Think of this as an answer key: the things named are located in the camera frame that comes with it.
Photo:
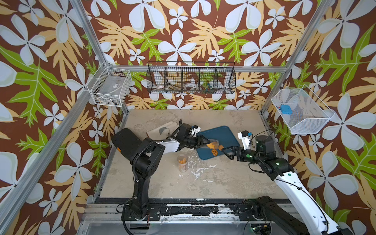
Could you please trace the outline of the clear cookie jar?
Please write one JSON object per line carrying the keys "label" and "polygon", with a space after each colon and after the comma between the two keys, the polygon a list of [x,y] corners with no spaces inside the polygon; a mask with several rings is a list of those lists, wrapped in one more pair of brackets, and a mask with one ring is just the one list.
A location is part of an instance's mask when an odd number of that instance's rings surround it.
{"label": "clear cookie jar", "polygon": [[188,156],[180,155],[178,156],[177,161],[178,161],[179,171],[186,172],[188,170],[188,161],[189,161]]}
{"label": "clear cookie jar", "polygon": [[212,143],[212,149],[211,150],[218,150],[220,144],[219,141],[217,142],[211,142]]}

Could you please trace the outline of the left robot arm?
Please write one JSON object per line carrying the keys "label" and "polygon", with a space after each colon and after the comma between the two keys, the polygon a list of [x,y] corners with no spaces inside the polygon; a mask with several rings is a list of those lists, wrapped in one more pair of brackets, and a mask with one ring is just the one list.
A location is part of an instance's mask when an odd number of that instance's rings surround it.
{"label": "left robot arm", "polygon": [[212,141],[198,134],[200,128],[179,121],[178,127],[164,139],[141,140],[130,129],[120,130],[113,138],[114,147],[132,166],[134,190],[132,197],[125,202],[123,217],[144,219],[148,212],[150,178],[156,172],[162,156],[178,152],[183,148],[199,149]]}

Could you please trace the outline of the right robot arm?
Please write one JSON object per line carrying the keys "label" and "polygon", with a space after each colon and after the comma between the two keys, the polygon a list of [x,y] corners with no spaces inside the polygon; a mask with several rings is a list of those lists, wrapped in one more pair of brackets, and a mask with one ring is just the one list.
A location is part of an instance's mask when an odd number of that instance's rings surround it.
{"label": "right robot arm", "polygon": [[259,173],[266,174],[289,198],[301,217],[296,219],[268,196],[255,199],[251,209],[254,217],[265,217],[275,222],[289,235],[350,235],[331,219],[303,186],[294,168],[276,155],[273,139],[269,136],[253,137],[240,132],[243,146],[220,147],[229,159],[258,165]]}

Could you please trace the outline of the orange cookies on tray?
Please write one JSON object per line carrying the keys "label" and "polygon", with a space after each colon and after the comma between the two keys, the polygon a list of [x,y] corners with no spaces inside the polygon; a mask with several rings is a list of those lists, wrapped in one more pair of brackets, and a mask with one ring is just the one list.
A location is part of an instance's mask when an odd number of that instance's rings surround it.
{"label": "orange cookies on tray", "polygon": [[221,152],[221,150],[222,150],[223,147],[224,146],[220,145],[219,148],[218,148],[218,150],[211,150],[212,155],[213,156],[217,156],[219,154],[219,152]]}

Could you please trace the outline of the clear cookie jar front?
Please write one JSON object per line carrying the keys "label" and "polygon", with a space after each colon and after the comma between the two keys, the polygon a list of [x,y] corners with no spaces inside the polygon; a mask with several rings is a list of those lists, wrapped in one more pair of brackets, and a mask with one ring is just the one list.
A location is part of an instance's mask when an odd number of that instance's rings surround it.
{"label": "clear cookie jar front", "polygon": [[177,161],[178,161],[179,171],[186,172],[188,170],[188,161],[189,161],[188,156],[180,155],[178,156]]}

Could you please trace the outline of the teal plastic tray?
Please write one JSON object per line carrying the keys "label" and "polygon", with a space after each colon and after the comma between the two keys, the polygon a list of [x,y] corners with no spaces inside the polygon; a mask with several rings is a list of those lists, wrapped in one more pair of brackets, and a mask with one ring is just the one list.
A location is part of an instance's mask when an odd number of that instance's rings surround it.
{"label": "teal plastic tray", "polygon": [[[210,140],[217,140],[219,144],[224,147],[240,147],[238,139],[234,136],[234,134],[228,126],[220,126],[212,128],[210,130],[200,131],[198,135],[203,135],[204,137]],[[215,157],[212,154],[212,150],[208,147],[197,149],[197,154],[201,160],[208,160]]]}

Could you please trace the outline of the white work glove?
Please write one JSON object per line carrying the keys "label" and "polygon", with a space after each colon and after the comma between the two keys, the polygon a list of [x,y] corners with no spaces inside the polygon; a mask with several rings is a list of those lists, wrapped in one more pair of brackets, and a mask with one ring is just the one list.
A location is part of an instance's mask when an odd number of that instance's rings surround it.
{"label": "white work glove", "polygon": [[151,131],[148,131],[146,134],[153,140],[166,140],[177,128],[177,122],[169,121]]}

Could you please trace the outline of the blue object in basket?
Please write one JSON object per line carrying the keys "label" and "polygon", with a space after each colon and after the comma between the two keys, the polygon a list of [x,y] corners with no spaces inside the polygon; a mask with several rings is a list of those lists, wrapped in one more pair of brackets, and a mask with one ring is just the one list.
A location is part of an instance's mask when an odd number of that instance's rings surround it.
{"label": "blue object in basket", "polygon": [[279,107],[279,110],[283,115],[291,115],[293,113],[293,111],[292,111],[292,109],[289,105],[281,105]]}

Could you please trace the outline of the black hard case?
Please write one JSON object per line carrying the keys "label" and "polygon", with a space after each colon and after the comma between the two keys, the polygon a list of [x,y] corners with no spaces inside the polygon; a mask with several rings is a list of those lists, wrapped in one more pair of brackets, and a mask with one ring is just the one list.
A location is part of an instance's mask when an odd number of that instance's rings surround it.
{"label": "black hard case", "polygon": [[139,139],[130,129],[123,128],[112,137],[115,148],[131,163],[136,156],[136,150],[141,145]]}

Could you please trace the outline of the white mesh basket right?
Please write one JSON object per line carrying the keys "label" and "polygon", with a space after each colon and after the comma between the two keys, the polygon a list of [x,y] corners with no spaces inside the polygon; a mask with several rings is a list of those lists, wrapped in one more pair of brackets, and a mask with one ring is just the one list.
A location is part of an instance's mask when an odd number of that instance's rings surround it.
{"label": "white mesh basket right", "polygon": [[[281,89],[271,101],[292,135],[318,134],[335,115],[307,85]],[[293,113],[283,115],[279,110],[281,105],[289,105]]]}

